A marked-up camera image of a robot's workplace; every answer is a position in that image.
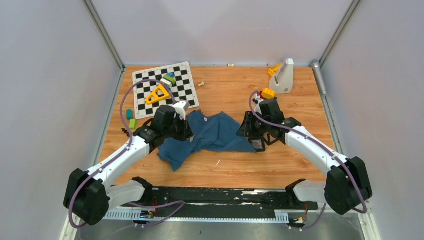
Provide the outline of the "blue shirt garment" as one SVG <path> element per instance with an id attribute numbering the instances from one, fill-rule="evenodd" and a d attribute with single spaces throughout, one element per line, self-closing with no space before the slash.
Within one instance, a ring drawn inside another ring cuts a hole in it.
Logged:
<path id="1" fill-rule="evenodd" d="M 158 157 L 177 171 L 192 154 L 202 150 L 212 152 L 255 153 L 256 150 L 243 137 L 238 136 L 240 124 L 224 112 L 205 116 L 201 110 L 188 114 L 188 123 L 193 132 L 192 140 L 179 141 L 167 138 L 158 148 Z"/>

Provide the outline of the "round metal brooch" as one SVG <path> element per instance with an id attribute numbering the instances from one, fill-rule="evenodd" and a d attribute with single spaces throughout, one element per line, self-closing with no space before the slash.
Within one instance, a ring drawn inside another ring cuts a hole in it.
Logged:
<path id="1" fill-rule="evenodd" d="M 255 149 L 262 149 L 263 148 L 263 144 L 261 141 L 253 141 L 252 145 Z"/>

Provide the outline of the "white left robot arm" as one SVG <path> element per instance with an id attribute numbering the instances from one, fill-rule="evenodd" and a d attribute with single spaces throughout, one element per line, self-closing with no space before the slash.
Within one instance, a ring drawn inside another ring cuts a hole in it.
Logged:
<path id="1" fill-rule="evenodd" d="M 68 180 L 63 205 L 69 217 L 78 216 L 86 224 L 99 223 L 106 213 L 128 203 L 142 207 L 153 202 L 153 186 L 141 177 L 125 184 L 115 181 L 136 162 L 151 154 L 165 139 L 187 141 L 193 137 L 186 111 L 189 103 L 181 100 L 160 106 L 153 119 L 134 132 L 128 141 L 104 161 L 87 169 L 74 170 Z"/>

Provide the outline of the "black square frame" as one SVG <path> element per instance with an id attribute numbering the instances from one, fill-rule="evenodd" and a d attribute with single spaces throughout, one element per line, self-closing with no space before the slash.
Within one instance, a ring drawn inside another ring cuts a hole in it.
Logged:
<path id="1" fill-rule="evenodd" d="M 263 138 L 253 139 L 249 138 L 248 141 L 252 145 L 252 147 L 256 150 L 256 152 L 265 152 L 266 151 L 266 142 Z"/>

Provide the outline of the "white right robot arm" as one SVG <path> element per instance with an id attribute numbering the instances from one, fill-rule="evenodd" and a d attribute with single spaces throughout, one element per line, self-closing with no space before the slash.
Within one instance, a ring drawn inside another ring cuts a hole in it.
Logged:
<path id="1" fill-rule="evenodd" d="M 306 157 L 326 176 L 325 181 L 299 179 L 288 185 L 285 201 L 290 208 L 315 202 L 327 204 L 339 215 L 367 212 L 366 201 L 373 196 L 373 190 L 365 162 L 325 145 L 297 119 L 285 117 L 275 99 L 262 99 L 246 111 L 237 135 L 246 137 L 257 152 L 281 142 Z"/>

